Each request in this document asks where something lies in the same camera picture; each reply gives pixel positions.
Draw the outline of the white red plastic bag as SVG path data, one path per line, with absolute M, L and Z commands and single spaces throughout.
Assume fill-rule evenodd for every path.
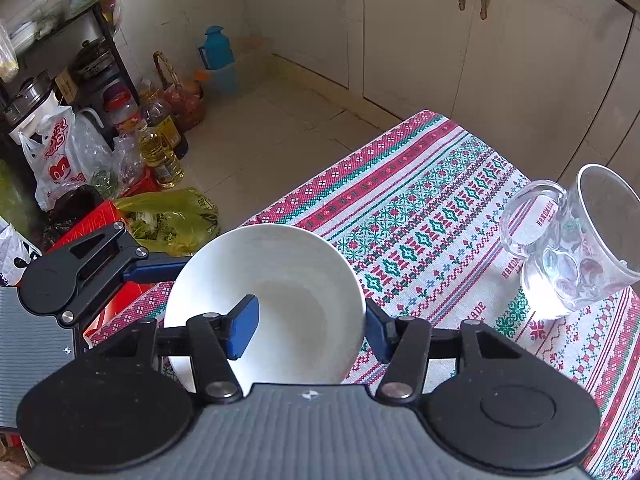
M 36 180 L 35 200 L 50 211 L 66 193 L 83 185 L 117 185 L 112 151 L 84 114 L 58 106 L 42 118 L 30 138 L 20 134 L 23 154 Z

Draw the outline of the white bowl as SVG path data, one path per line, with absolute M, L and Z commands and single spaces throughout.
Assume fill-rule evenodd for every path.
M 180 272 L 164 324 L 228 313 L 247 295 L 259 320 L 230 366 L 244 391 L 256 382 L 339 384 L 363 343 L 366 300 L 352 267 L 320 236 L 280 224 L 242 226 L 202 247 Z

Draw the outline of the wicker basket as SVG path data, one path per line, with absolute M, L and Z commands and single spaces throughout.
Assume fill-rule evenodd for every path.
M 195 80 L 182 80 L 162 51 L 153 53 L 153 62 L 178 130 L 186 133 L 205 118 L 202 86 Z

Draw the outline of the yellow green plastic bag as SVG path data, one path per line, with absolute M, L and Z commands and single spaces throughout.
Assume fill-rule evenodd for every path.
M 149 252 L 192 256 L 220 234 L 217 206 L 195 188 L 122 197 L 114 206 Z

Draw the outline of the black metal shelf rack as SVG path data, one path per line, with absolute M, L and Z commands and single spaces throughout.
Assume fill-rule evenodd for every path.
M 95 39 L 104 42 L 113 62 L 101 73 L 82 79 L 72 66 L 84 45 Z M 116 130 L 107 117 L 104 92 L 113 84 L 123 84 L 132 96 L 137 96 L 138 92 L 97 4 L 56 26 L 53 32 L 36 41 L 18 57 L 18 75 L 14 81 L 1 85 L 1 104 L 9 104 L 18 87 L 27 78 L 41 72 L 47 72 L 52 78 L 64 72 L 70 75 L 70 80 L 78 87 L 76 98 L 70 104 L 76 110 L 84 106 L 94 108 L 105 125 L 102 134 L 106 142 L 112 144 Z

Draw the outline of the cooking oil bottle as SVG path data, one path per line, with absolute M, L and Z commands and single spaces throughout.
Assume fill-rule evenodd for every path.
M 137 141 L 145 165 L 153 171 L 158 185 L 173 188 L 183 179 L 180 160 L 160 133 L 142 122 L 137 131 Z

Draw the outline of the striped patterned tablecloth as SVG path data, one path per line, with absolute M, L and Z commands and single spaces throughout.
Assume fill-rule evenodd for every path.
M 630 288 L 542 320 L 498 221 L 526 183 L 510 162 L 449 118 L 422 110 L 243 224 L 282 223 L 329 240 L 363 292 L 390 315 L 455 328 L 482 321 L 596 400 L 601 429 L 585 459 L 598 479 L 639 472 L 639 298 Z

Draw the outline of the clear glass mug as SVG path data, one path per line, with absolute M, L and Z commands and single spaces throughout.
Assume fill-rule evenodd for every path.
M 538 237 L 520 243 L 511 216 L 539 197 L 555 212 Z M 506 204 L 499 231 L 503 248 L 523 261 L 521 288 L 541 320 L 579 312 L 639 281 L 639 196 L 608 167 L 582 166 L 570 188 L 529 182 Z

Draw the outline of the white base cabinets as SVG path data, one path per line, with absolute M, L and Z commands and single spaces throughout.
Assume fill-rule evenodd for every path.
M 639 172 L 639 0 L 244 0 L 306 75 L 447 115 L 527 177 Z

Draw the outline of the blue thermos jug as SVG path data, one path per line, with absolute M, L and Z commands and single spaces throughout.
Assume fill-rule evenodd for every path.
M 209 80 L 218 93 L 230 94 L 238 88 L 234 55 L 224 28 L 212 25 L 205 32 L 204 44 L 198 48 Z

